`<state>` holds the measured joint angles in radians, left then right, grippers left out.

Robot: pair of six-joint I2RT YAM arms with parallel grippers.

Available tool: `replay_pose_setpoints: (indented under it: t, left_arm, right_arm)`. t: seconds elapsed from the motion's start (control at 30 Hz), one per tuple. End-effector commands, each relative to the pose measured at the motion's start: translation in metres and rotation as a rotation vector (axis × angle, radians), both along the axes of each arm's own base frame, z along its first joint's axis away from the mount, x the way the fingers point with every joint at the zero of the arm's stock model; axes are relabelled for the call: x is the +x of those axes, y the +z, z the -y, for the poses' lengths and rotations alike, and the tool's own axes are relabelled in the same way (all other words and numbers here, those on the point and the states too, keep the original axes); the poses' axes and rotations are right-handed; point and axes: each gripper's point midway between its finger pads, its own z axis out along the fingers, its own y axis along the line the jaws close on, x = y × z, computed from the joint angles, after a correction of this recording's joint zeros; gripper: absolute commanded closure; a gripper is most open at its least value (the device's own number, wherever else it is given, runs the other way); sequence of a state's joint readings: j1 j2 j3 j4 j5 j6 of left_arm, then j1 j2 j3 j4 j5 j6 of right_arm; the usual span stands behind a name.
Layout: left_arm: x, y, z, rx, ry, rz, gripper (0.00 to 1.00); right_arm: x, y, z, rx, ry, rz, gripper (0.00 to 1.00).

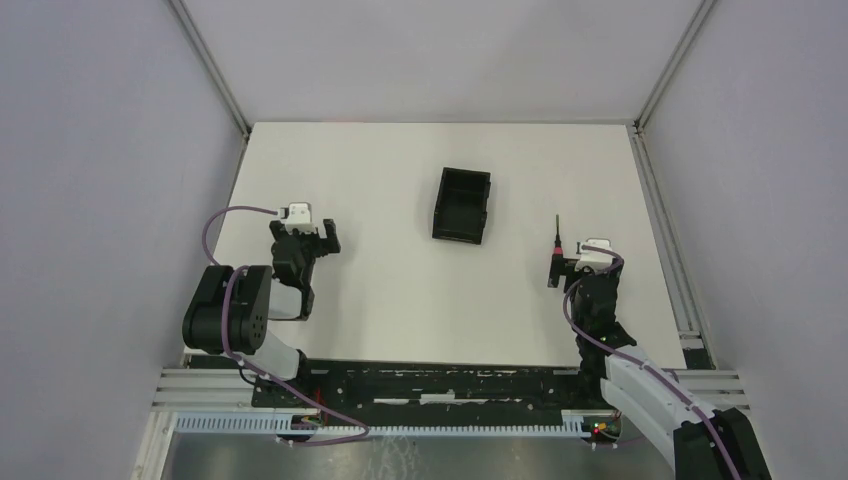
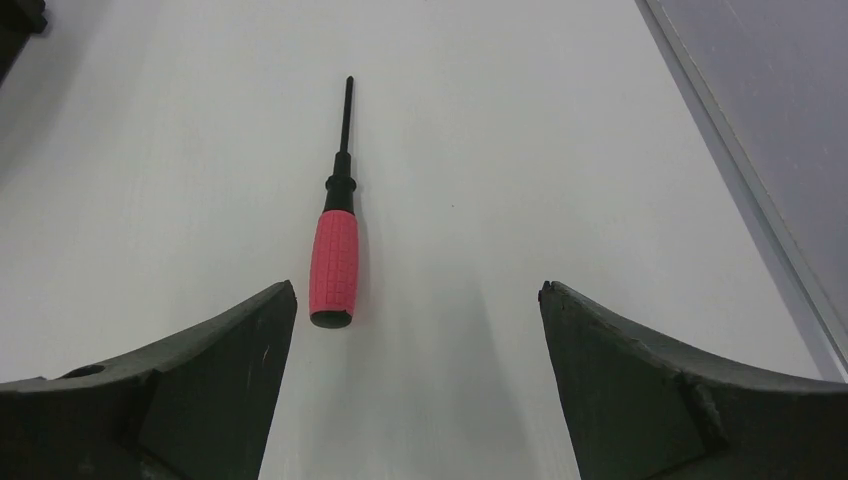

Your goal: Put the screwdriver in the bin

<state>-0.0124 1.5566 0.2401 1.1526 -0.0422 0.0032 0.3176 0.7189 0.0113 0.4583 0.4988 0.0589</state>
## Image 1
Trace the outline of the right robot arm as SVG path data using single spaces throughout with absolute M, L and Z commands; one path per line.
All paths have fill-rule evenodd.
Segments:
M 624 259 L 588 243 L 582 248 L 575 258 L 553 249 L 548 285 L 564 289 L 563 314 L 576 335 L 578 376 L 588 395 L 623 413 L 678 479 L 770 478 L 747 415 L 696 396 L 618 321 Z

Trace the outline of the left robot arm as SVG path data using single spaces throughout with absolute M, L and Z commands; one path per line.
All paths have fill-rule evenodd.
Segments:
M 298 377 L 305 354 L 269 332 L 274 286 L 300 295 L 294 321 L 312 313 L 312 275 L 316 261 L 341 252 L 335 221 L 323 221 L 324 234 L 270 223 L 274 242 L 269 265 L 249 265 L 238 272 L 229 265 L 204 271 L 182 322 L 182 338 L 190 349 L 226 356 L 260 376 L 282 381 Z

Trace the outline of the red handled screwdriver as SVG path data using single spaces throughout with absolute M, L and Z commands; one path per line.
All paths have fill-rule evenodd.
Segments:
M 554 258 L 562 258 L 563 257 L 563 249 L 562 249 L 562 239 L 560 232 L 560 215 L 555 215 L 555 238 L 554 238 L 554 249 L 552 256 Z

